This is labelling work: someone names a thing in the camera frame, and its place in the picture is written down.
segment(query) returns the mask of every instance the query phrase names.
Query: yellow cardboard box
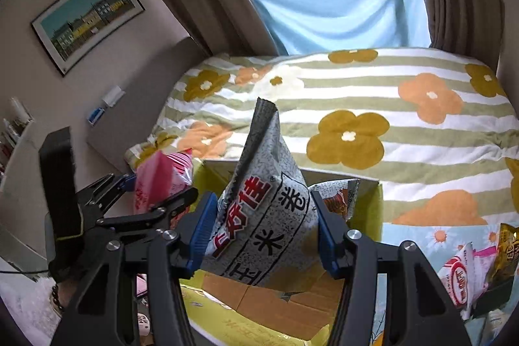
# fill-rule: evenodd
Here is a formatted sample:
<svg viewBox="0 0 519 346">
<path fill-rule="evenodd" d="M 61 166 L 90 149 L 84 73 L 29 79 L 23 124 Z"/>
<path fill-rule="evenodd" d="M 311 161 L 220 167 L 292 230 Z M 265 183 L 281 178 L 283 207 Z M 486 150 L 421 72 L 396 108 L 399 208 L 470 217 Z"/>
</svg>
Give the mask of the yellow cardboard box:
<svg viewBox="0 0 519 346">
<path fill-rule="evenodd" d="M 222 193 L 233 175 L 237 161 L 205 160 L 195 162 L 194 186 Z M 349 222 L 374 240 L 380 239 L 382 226 L 382 187 L 377 180 L 346 173 L 301 169 L 308 186 L 356 177 L 361 180 L 354 218 Z M 342 280 L 327 273 L 310 291 L 282 298 L 282 292 L 248 286 L 206 273 L 196 272 L 181 280 L 184 303 L 191 324 L 216 344 L 245 346 L 254 344 L 322 346 L 328 340 L 343 288 Z"/>
</svg>

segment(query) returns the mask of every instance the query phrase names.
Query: bed sheet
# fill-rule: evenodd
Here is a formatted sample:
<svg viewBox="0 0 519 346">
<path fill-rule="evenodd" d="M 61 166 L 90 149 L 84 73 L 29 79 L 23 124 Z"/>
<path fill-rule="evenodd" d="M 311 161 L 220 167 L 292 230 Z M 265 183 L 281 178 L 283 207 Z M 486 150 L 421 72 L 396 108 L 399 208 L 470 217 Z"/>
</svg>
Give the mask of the bed sheet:
<svg viewBox="0 0 519 346">
<path fill-rule="evenodd" d="M 212 57 L 176 83 L 135 167 L 157 148 L 238 158 L 256 98 L 274 101 L 300 167 L 370 176 L 383 221 L 474 226 L 514 219 L 519 121 L 490 68 L 434 49 Z"/>
</svg>

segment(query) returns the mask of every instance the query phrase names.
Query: white snack bag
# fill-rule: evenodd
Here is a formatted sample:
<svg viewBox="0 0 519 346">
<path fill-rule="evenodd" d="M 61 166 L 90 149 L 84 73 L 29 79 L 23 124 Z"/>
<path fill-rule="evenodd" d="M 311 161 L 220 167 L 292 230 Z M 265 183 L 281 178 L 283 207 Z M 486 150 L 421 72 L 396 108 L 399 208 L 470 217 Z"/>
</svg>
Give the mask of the white snack bag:
<svg viewBox="0 0 519 346">
<path fill-rule="evenodd" d="M 438 271 L 454 306 L 460 309 L 463 320 L 470 318 L 474 301 L 474 252 L 472 243 L 466 244 Z"/>
<path fill-rule="evenodd" d="M 304 292 L 324 273 L 310 190 L 347 220 L 359 180 L 307 188 L 280 133 L 276 105 L 258 99 L 250 133 L 218 214 L 201 268 L 242 283 Z"/>
</svg>

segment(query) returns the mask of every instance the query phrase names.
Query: snack bag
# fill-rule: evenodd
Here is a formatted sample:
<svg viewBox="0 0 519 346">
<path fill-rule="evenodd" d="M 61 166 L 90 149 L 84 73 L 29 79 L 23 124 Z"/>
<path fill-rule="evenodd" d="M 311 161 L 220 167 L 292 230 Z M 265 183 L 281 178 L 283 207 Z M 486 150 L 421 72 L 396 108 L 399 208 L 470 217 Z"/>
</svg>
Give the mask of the snack bag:
<svg viewBox="0 0 519 346">
<path fill-rule="evenodd" d="M 499 309 L 490 311 L 485 319 L 479 346 L 490 346 L 509 318 L 509 314 L 505 314 Z"/>
<path fill-rule="evenodd" d="M 165 200 L 193 183 L 191 150 L 164 154 L 157 150 L 137 168 L 134 214 L 146 213 L 151 206 Z M 171 220 L 174 228 L 183 213 Z"/>
<path fill-rule="evenodd" d="M 489 272 L 489 286 L 492 288 L 503 281 L 512 278 L 519 262 L 519 228 L 501 223 L 497 257 L 492 270 Z"/>
<path fill-rule="evenodd" d="M 438 271 L 438 277 L 447 289 L 461 318 L 470 317 L 474 300 L 474 256 L 472 244 L 466 244 L 455 256 L 448 260 Z"/>
<path fill-rule="evenodd" d="M 330 181 L 310 189 L 348 218 L 358 183 Z M 243 153 L 218 201 L 201 267 L 249 285 L 304 292 L 324 273 L 317 234 L 317 210 L 281 136 L 276 105 L 258 99 Z"/>
<path fill-rule="evenodd" d="M 481 251 L 474 251 L 474 301 L 489 288 L 487 274 L 494 264 L 497 248 L 491 246 Z"/>
</svg>

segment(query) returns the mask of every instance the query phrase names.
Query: picture frame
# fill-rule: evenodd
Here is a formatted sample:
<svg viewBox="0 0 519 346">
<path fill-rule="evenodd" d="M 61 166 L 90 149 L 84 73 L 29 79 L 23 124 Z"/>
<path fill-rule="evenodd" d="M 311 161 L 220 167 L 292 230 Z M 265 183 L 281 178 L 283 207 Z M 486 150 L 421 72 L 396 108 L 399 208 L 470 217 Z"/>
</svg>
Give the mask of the picture frame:
<svg viewBox="0 0 519 346">
<path fill-rule="evenodd" d="M 64 77 L 91 49 L 144 10 L 139 0 L 57 0 L 31 24 Z"/>
</svg>

